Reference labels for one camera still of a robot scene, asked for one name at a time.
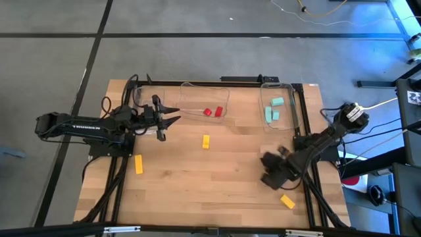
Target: white cable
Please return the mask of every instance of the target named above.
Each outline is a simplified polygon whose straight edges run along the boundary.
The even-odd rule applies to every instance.
[[[376,107],[379,107],[380,105],[384,105],[384,104],[389,103],[390,101],[394,101],[394,100],[396,100],[396,99],[397,99],[397,97],[395,97],[395,98],[393,98],[393,99],[390,99],[390,100],[388,100],[388,101],[381,102],[381,103],[379,103],[379,104],[377,104],[377,105],[373,105],[373,106],[371,106],[371,107],[364,108],[364,107],[360,106],[360,108],[361,108],[362,110],[374,109],[374,108],[376,108]]]
[[[371,24],[375,24],[375,23],[377,23],[379,21],[382,21],[382,20],[393,20],[393,21],[396,21],[397,22],[397,21],[404,21],[404,20],[409,19],[409,18],[421,18],[421,16],[408,16],[408,17],[406,17],[404,19],[400,19],[400,20],[398,20],[397,18],[380,18],[380,19],[377,19],[375,21],[367,22],[367,23],[364,23],[364,24],[357,24],[357,23],[354,23],[354,22],[350,22],[348,20],[341,20],[341,21],[338,21],[338,22],[331,22],[331,23],[327,23],[326,24],[326,23],[321,23],[321,22],[314,22],[312,20],[304,20],[297,13],[285,11],[281,6],[279,6],[278,4],[276,4],[273,0],[270,0],[270,2],[272,2],[273,4],[275,4],[275,6],[279,7],[279,9],[281,9],[283,12],[288,13],[288,14],[294,14],[296,17],[298,17],[298,19],[302,20],[303,22],[310,22],[310,23],[313,23],[313,24],[319,24],[319,25],[323,25],[323,26],[332,26],[334,24],[349,23],[349,24],[352,24],[354,26],[363,27],[363,26],[368,26],[368,25],[371,25]]]
[[[396,138],[397,136],[399,136],[399,135],[401,135],[401,134],[404,134],[404,133],[405,133],[405,132],[407,132],[407,131],[408,131],[407,129],[404,129],[404,130],[402,130],[402,132],[400,132],[400,133],[398,133],[398,134],[394,135],[393,137],[391,137],[391,138],[389,138],[389,139],[387,139],[387,140],[385,140],[385,141],[383,141],[383,142],[380,142],[379,144],[377,144],[377,145],[375,145],[375,146],[373,146],[373,147],[371,147],[371,148],[367,149],[366,151],[364,151],[364,152],[363,152],[363,153],[361,153],[360,155],[357,155],[357,157],[355,157],[355,158],[353,158],[352,160],[348,161],[345,165],[349,165],[350,163],[352,163],[352,162],[356,161],[358,157],[361,157],[361,155],[364,155],[365,153],[367,153],[367,152],[371,151],[372,149],[374,149],[374,148],[378,147],[379,145],[382,145],[382,144],[384,144],[384,143],[386,143],[386,142],[388,142],[388,141],[392,140],[393,138]]]

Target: red cube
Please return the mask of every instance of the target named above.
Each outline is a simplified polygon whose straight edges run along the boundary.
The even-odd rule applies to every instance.
[[[221,114],[222,114],[222,110],[223,109],[224,108],[222,108],[221,106],[218,106],[218,108],[216,108],[215,116],[216,117],[221,117]]]
[[[211,111],[210,109],[206,108],[206,109],[203,111],[203,114],[204,114],[204,115],[206,115],[206,116],[210,116],[210,115],[212,114],[212,111]]]

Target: yellow block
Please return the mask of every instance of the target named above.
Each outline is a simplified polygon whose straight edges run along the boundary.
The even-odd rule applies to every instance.
[[[134,156],[134,167],[136,168],[136,174],[143,174],[142,155]]]
[[[287,207],[289,207],[290,209],[293,209],[293,208],[294,208],[294,206],[295,206],[295,203],[294,203],[293,201],[291,201],[291,200],[290,200],[290,198],[289,198],[289,197],[287,197],[285,194],[284,194],[284,195],[282,195],[282,197],[281,197],[281,201],[282,201],[285,205],[287,205]]]
[[[203,149],[209,149],[209,140],[210,140],[210,136],[209,135],[203,135]]]

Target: teal block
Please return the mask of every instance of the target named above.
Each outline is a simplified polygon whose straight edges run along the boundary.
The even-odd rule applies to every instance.
[[[272,110],[272,119],[273,120],[279,120],[279,111],[277,110]]]
[[[270,106],[266,106],[266,108],[264,108],[264,117],[267,123],[272,122],[272,108]]]
[[[272,100],[270,101],[270,104],[271,104],[272,106],[283,105],[283,104],[284,104],[284,99],[283,99],[282,97],[272,99]]]

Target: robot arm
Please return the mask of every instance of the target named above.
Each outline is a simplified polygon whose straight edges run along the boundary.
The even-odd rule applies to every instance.
[[[117,107],[106,118],[79,117],[65,113],[47,113],[37,118],[35,133],[42,140],[61,135],[84,138],[87,144],[103,144],[108,146],[122,145],[128,133],[143,135],[150,127],[157,127],[157,139],[165,141],[164,130],[176,122],[180,116],[163,119],[162,114],[179,111],[161,104],[157,95],[153,97],[152,106],[144,105],[143,112],[138,115],[128,105]]]
[[[368,115],[355,104],[345,104],[334,117],[334,123],[319,134],[313,134],[305,149],[290,153],[280,147],[278,154],[266,152],[261,159],[265,173],[261,180],[274,190],[287,180],[302,178],[313,159],[348,133],[357,133],[368,124]]]

